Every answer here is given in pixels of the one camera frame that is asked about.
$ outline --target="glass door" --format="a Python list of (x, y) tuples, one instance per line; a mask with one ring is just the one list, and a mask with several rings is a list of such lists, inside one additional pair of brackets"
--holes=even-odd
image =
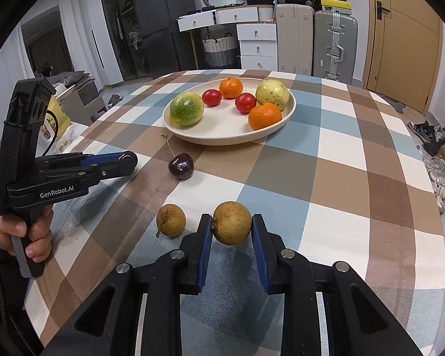
[(122, 77), (131, 80), (149, 76), (132, 0), (102, 0), (102, 4)]

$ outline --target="cherry tomato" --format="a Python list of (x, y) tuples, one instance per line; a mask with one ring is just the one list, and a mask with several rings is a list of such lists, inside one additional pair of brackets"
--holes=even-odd
[(257, 105), (254, 95), (242, 93), (236, 97), (236, 108), (242, 114), (248, 114)]
[(207, 106), (217, 106), (219, 103), (221, 103), (221, 99), (223, 96), (221, 95), (221, 92), (218, 90), (208, 90), (205, 91), (201, 99), (203, 99), (203, 102)]

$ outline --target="hand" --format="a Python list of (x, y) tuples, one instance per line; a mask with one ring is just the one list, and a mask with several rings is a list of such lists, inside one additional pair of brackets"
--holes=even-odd
[[(41, 217), (29, 229), (28, 237), (32, 241), (26, 249), (26, 255), (34, 262), (40, 263), (48, 258), (51, 253), (51, 231), (49, 227), (53, 220), (53, 205), (44, 206), (41, 210)], [(0, 216), (0, 249), (15, 256), (13, 250), (13, 237), (24, 237), (26, 235), (25, 222), (14, 214)]]

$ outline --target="white curtain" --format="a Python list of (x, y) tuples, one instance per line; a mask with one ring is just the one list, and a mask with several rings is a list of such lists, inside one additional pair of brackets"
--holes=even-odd
[(19, 23), (0, 49), (0, 139), (10, 98), (18, 80), (34, 78)]
[(75, 71), (84, 70), (96, 80), (98, 90), (104, 87), (101, 74), (90, 50), (79, 0), (59, 0), (59, 13), (64, 37)]

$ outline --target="metal screw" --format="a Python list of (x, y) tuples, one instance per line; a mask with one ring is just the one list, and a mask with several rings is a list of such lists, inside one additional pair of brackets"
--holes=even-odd
[(170, 257), (173, 258), (174, 260), (179, 260), (180, 258), (183, 258), (185, 256), (185, 252), (183, 252), (182, 250), (176, 249), (173, 250), (170, 253)]
[(131, 266), (127, 263), (120, 263), (119, 265), (117, 265), (117, 267), (115, 268), (115, 270), (117, 271), (117, 273), (119, 274), (123, 274), (123, 273), (127, 273), (129, 270), (131, 269)]
[(342, 271), (343, 273), (349, 270), (349, 265), (343, 261), (336, 263), (335, 267), (338, 271)]
[(283, 258), (293, 258), (295, 257), (295, 252), (292, 249), (284, 249), (280, 252)]

